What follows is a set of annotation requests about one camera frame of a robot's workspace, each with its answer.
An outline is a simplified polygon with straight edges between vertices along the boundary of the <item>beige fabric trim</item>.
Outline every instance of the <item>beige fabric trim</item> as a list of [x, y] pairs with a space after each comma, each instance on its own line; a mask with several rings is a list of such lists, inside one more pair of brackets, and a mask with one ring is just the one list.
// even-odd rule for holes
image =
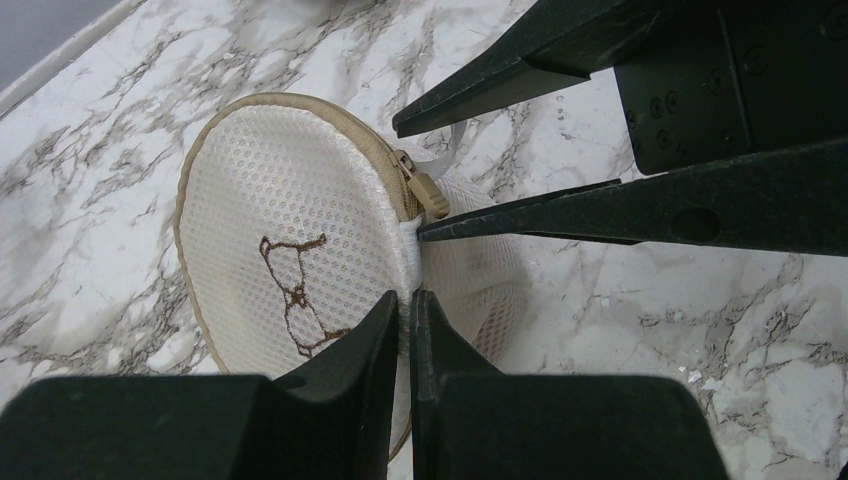
[[197, 157], [197, 154], [200, 153], [200, 150], [203, 148], [203, 144], [206, 142], [206, 137], [209, 136], [209, 132], [218, 126], [224, 118], [236, 110], [242, 107], [256, 105], [273, 105], [306, 110], [331, 124], [342, 135], [348, 137], [354, 145], [356, 145], [359, 151], [365, 155], [365, 158], [371, 162], [371, 165], [383, 181], [383, 185], [389, 194], [389, 201], [392, 204], [399, 221], [408, 222], [416, 218], [422, 212], [421, 204], [418, 203], [414, 196], [412, 196], [409, 188], [406, 186], [406, 181], [403, 178], [402, 173], [392, 163], [390, 157], [393, 151], [392, 147], [386, 143], [382, 137], [368, 127], [368, 125], [337, 105], [315, 97], [294, 93], [258, 93], [235, 101], [215, 115], [200, 131], [200, 134], [191, 146], [188, 155], [186, 155], [185, 163], [183, 164], [182, 172], [180, 174], [180, 182], [177, 186], [177, 208], [174, 214], [174, 242], [177, 245], [177, 258], [180, 261], [180, 271], [182, 272], [183, 278], [186, 280], [188, 297], [191, 301], [192, 309], [194, 310], [195, 319], [197, 320], [198, 325], [200, 325], [200, 330], [203, 333], [203, 338], [206, 340], [206, 345], [209, 348], [209, 353], [212, 355], [212, 359], [215, 360], [218, 368], [225, 373], [230, 373], [230, 370], [224, 364], [224, 361], [215, 349], [215, 344], [212, 341], [212, 337], [209, 335], [209, 328], [203, 320], [203, 315], [200, 312], [200, 305], [197, 303], [197, 296], [194, 292], [194, 287], [192, 286], [191, 276], [188, 273], [188, 266], [186, 265], [180, 237], [180, 219], [183, 215], [183, 206], [185, 205], [186, 189], [188, 187], [188, 178], [191, 172], [191, 167], [194, 163], [194, 159]]

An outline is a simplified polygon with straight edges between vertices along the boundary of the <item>beige zipper pull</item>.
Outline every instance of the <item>beige zipper pull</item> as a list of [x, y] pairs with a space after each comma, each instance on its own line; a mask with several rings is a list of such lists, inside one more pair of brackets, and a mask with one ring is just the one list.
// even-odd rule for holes
[[406, 185], [415, 198], [424, 206], [424, 210], [436, 218], [445, 218], [450, 213], [450, 204], [445, 194], [436, 186], [436, 182], [424, 172], [415, 169], [415, 164], [403, 150], [394, 151], [397, 166], [406, 177]]

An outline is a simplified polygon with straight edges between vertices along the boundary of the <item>black plastic part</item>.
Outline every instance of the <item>black plastic part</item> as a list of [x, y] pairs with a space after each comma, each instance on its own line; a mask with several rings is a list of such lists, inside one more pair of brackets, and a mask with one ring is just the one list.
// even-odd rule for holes
[[385, 478], [398, 303], [291, 373], [38, 382], [0, 417], [0, 478]]
[[410, 346], [416, 480], [727, 479], [697, 402], [673, 380], [503, 375], [425, 291]]
[[450, 326], [433, 292], [413, 294], [409, 322], [415, 478], [443, 478], [436, 475], [440, 445], [435, 431], [441, 380], [457, 373], [500, 372]]
[[848, 39], [827, 28], [839, 4], [699, 3], [618, 62], [639, 170], [848, 135]]
[[581, 187], [422, 227], [422, 241], [523, 233], [848, 256], [848, 137], [626, 184]]
[[539, 0], [492, 47], [392, 119], [399, 137], [581, 83], [652, 35], [685, 0]]

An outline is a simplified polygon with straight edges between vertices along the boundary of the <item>brown embroidered design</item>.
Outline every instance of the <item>brown embroidered design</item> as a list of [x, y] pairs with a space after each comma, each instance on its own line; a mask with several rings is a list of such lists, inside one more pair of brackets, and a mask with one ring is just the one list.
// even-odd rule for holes
[[[265, 265], [268, 266], [268, 271], [271, 273], [274, 283], [283, 291], [283, 296], [286, 300], [286, 310], [284, 313], [286, 329], [297, 345], [297, 352], [307, 358], [312, 358], [316, 348], [350, 331], [350, 328], [332, 330], [325, 325], [315, 312], [315, 308], [312, 306], [306, 293], [306, 269], [303, 266], [303, 253], [323, 247], [326, 244], [327, 236], [323, 233], [317, 240], [311, 240], [305, 243], [271, 243], [268, 237], [262, 237], [262, 240], [259, 242], [259, 253], [265, 259]], [[283, 285], [271, 264], [271, 256], [274, 250], [278, 248], [292, 249], [297, 255], [300, 280], [293, 287]], [[295, 321], [297, 322], [295, 328], [292, 328], [292, 322]]]

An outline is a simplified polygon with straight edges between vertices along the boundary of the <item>screw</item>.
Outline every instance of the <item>screw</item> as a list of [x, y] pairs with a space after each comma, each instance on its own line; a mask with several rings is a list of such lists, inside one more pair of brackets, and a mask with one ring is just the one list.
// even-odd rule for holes
[[627, 118], [627, 126], [630, 128], [636, 128], [636, 112], [633, 110], [628, 110], [625, 114], [625, 118]]
[[644, 147], [642, 147], [642, 141], [641, 140], [634, 140], [633, 141], [633, 156], [636, 157], [636, 158], [639, 158], [639, 157], [642, 156], [642, 153], [644, 153], [644, 151], [645, 151], [645, 149], [644, 149]]
[[657, 134], [657, 145], [660, 146], [661, 149], [665, 150], [671, 146], [671, 134], [666, 130], [660, 130]]
[[725, 151], [733, 151], [733, 134], [730, 133], [730, 130], [725, 130], [724, 132], [722, 132], [721, 144], [724, 146]]
[[766, 56], [766, 47], [755, 45], [745, 52], [745, 63], [742, 65], [751, 75], [761, 75], [768, 68], [768, 57]]
[[662, 100], [660, 97], [654, 97], [651, 99], [651, 116], [654, 118], [662, 117]]
[[677, 111], [680, 110], [677, 92], [668, 92], [668, 95], [665, 96], [665, 108], [668, 109], [668, 113], [677, 113]]
[[821, 34], [828, 40], [848, 38], [848, 2], [837, 2], [824, 15]]
[[710, 73], [709, 78], [707, 78], [707, 88], [710, 89], [710, 93], [713, 95], [721, 95], [724, 93], [724, 90], [727, 88], [724, 84], [724, 77], [721, 75], [721, 70], [716, 68]]

